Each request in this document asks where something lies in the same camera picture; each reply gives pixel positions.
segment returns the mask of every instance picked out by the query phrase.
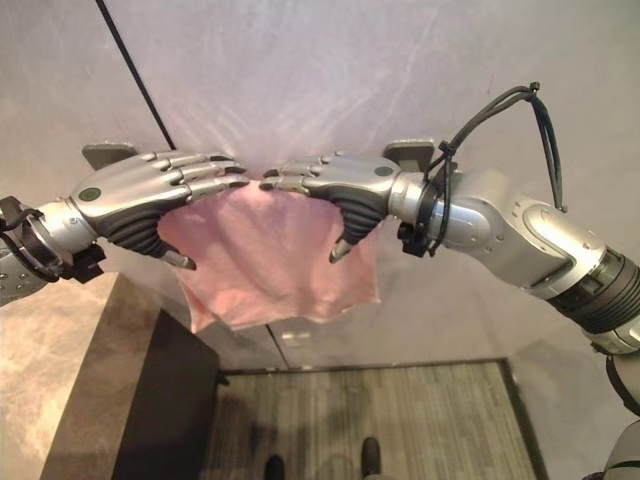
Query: robotic hand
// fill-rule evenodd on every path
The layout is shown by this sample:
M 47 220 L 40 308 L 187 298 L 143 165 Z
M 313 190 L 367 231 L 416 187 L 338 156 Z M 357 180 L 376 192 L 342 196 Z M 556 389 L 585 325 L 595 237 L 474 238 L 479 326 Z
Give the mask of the robotic hand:
M 269 170 L 260 188 L 299 192 L 340 207 L 344 231 L 329 255 L 335 263 L 390 213 L 389 192 L 401 175 L 400 167 L 385 158 L 367 161 L 336 153 Z
M 118 153 L 122 146 L 99 147 Z M 66 198 L 38 209 L 14 197 L 0 200 L 0 306 L 60 277 L 84 283 L 100 275 L 98 262 L 105 256 L 98 237 L 195 269 L 193 260 L 160 239 L 158 222 L 199 197 L 246 185 L 244 168 L 219 154 L 129 149 L 133 156 L 98 170 Z

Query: pink towel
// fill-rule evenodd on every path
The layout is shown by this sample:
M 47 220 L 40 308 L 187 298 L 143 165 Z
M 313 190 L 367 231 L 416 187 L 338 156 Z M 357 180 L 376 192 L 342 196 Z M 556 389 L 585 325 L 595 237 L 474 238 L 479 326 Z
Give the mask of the pink towel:
M 336 264 L 337 207 L 258 182 L 174 210 L 160 234 L 198 266 L 176 269 L 197 332 L 216 317 L 240 329 L 290 317 L 325 322 L 359 303 L 379 302 L 375 234 Z

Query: gray carpet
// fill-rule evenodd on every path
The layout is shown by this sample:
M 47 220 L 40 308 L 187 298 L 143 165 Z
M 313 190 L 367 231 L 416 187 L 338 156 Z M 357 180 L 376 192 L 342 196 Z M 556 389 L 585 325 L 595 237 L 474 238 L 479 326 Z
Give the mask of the gray carpet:
M 280 454 L 290 480 L 356 480 L 376 436 L 398 480 L 535 479 L 497 363 L 230 377 L 207 480 L 259 480 Z

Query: cable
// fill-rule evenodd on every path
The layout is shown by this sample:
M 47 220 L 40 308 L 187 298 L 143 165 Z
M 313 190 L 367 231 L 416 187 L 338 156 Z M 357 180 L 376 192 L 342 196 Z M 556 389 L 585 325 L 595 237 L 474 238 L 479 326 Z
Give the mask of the cable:
M 567 208 L 562 203 L 562 168 L 560 166 L 560 154 L 556 142 L 553 124 L 549 117 L 547 107 L 542 100 L 538 98 L 537 92 L 540 90 L 538 82 L 532 82 L 529 87 L 517 86 L 502 93 L 491 102 L 489 102 L 482 110 L 476 113 L 464 126 L 456 133 L 450 142 L 442 141 L 438 148 L 442 154 L 434 160 L 425 172 L 425 181 L 429 182 L 429 173 L 437 166 L 442 164 L 444 174 L 444 184 L 442 185 L 443 210 L 442 222 L 438 236 L 430 242 L 428 247 L 429 255 L 434 256 L 436 250 L 442 244 L 449 225 L 449 214 L 451 212 L 451 188 L 453 176 L 453 157 L 460 148 L 464 140 L 473 132 L 480 124 L 487 121 L 491 117 L 505 111 L 516 103 L 524 100 L 531 104 L 533 113 L 536 117 L 540 138 L 542 140 L 542 149 L 547 162 L 547 171 L 549 173 L 549 182 L 551 183 L 551 193 L 553 195 L 553 204 L 555 208 L 562 212 L 566 212 Z
M 107 28 L 111 32 L 111 36 L 113 37 L 113 40 L 116 42 L 116 46 L 118 47 L 118 50 L 120 50 L 120 54 L 122 55 L 124 63 L 129 68 L 129 72 L 131 73 L 131 76 L 133 77 L 134 82 L 136 82 L 136 85 L 138 86 L 138 89 L 140 90 L 140 93 L 142 94 L 142 98 L 144 98 L 144 101 L 147 104 L 147 107 L 149 107 L 149 110 L 151 111 L 151 115 L 153 116 L 153 119 L 156 121 L 156 124 L 158 125 L 158 128 L 162 133 L 162 136 L 167 142 L 167 145 L 169 145 L 169 148 L 171 150 L 175 150 L 176 145 L 175 143 L 173 143 L 173 139 L 171 138 L 171 135 L 169 135 L 169 131 L 167 130 L 167 127 L 162 121 L 162 118 L 160 118 L 160 113 L 158 113 L 158 109 L 153 103 L 153 100 L 151 99 L 151 95 L 149 95 L 149 91 L 147 90 L 146 85 L 142 81 L 142 77 L 140 77 L 140 73 L 138 72 L 138 69 L 133 63 L 133 59 L 131 58 L 131 55 L 129 54 L 129 50 L 127 50 L 127 47 L 124 44 L 122 37 L 120 36 L 120 32 L 118 32 L 118 28 L 116 27 L 116 24 L 113 21 L 113 17 L 111 17 L 111 13 L 109 13 L 109 9 L 105 5 L 104 0 L 96 0 L 96 5 L 98 6 L 100 13 L 102 13 L 102 17 L 104 18 L 104 21 L 107 24 Z

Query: foot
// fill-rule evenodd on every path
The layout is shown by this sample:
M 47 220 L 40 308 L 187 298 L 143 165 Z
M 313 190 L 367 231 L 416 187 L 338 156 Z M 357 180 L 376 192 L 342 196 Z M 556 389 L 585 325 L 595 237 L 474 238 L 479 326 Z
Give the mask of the foot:
M 360 469 L 362 478 L 369 475 L 382 473 L 382 458 L 380 456 L 380 444 L 374 437 L 368 437 L 362 442 L 360 454 Z
M 284 461 L 279 455 L 271 455 L 264 467 L 264 480 L 284 480 Z

